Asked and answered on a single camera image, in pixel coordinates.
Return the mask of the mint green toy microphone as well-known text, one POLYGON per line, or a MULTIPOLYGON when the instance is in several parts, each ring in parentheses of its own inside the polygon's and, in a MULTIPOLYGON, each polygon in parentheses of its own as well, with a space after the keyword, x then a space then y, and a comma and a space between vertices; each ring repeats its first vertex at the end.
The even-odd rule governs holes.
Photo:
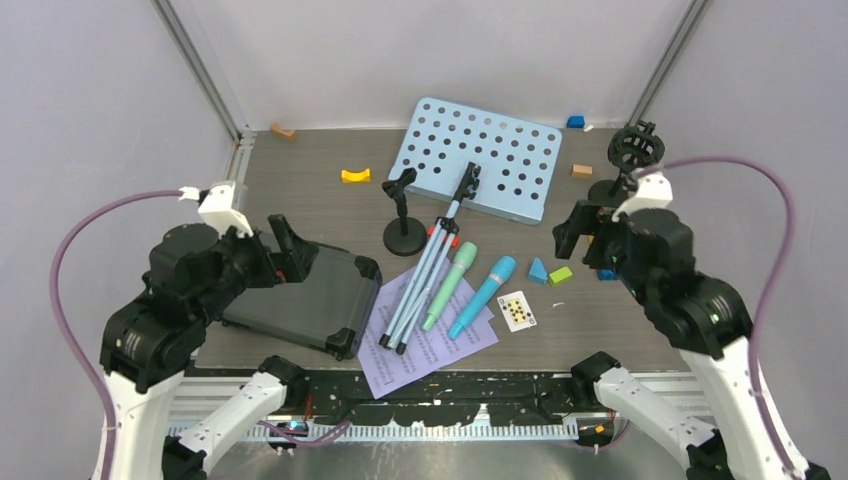
POLYGON ((426 312, 422 330, 429 332, 436 322, 441 318, 448 301, 452 298, 459 282, 463 279, 465 272, 473 264, 478 252, 478 247, 472 242, 463 243, 453 258, 453 263, 445 278, 440 284, 430 306, 426 312))

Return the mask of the blue toy microphone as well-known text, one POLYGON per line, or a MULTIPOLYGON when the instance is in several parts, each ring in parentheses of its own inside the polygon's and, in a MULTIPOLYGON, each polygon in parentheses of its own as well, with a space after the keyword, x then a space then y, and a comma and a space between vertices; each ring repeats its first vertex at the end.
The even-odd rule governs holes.
POLYGON ((497 290, 510 279, 516 264, 512 256, 503 256, 494 264, 486 279, 455 319, 448 333, 450 340, 456 340, 474 322, 497 290))

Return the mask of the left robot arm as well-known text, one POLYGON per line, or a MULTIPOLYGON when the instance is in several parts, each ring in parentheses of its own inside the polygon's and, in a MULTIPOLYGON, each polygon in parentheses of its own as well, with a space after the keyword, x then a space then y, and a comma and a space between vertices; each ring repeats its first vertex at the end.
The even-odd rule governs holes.
POLYGON ((239 235, 203 223, 166 232, 149 255, 144 290, 106 323, 100 354, 111 404, 94 475, 98 479, 204 479, 255 424, 298 412, 307 380, 298 365, 266 358, 223 406, 180 435, 168 414, 208 327, 248 289, 304 281, 318 255, 281 215, 269 219, 278 250, 257 230, 239 235))

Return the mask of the light blue music stand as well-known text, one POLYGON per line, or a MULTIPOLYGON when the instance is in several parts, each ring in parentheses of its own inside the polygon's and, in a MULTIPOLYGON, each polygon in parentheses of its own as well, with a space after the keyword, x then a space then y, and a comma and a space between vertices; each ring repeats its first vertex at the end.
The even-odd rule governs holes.
POLYGON ((470 165, 479 172, 465 208, 539 224, 562 144, 560 130, 433 97, 418 101, 389 178, 417 171, 407 190, 452 201, 470 165))

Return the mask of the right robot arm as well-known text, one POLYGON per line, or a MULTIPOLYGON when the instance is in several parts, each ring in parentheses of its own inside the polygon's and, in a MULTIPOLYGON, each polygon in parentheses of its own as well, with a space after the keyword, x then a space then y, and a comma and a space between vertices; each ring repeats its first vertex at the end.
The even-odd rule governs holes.
POLYGON ((584 263, 615 272, 696 375, 714 420, 678 410, 606 352, 571 369, 574 403, 624 415, 660 444, 689 479, 825 479, 787 434, 767 427, 758 404, 765 383, 748 364, 753 323, 738 291, 699 272, 693 234, 672 211, 645 208, 615 217, 586 200, 552 231, 555 254, 571 256, 583 235, 584 263))

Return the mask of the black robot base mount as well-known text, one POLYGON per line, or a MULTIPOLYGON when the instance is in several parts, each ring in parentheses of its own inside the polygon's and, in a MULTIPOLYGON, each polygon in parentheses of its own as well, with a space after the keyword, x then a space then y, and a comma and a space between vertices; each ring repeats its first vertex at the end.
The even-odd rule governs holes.
POLYGON ((487 415, 496 427, 546 426, 578 412, 609 416, 579 380, 554 372, 436 372, 378 397, 364 374, 312 370, 279 414, 304 414, 320 425, 467 426, 487 415))

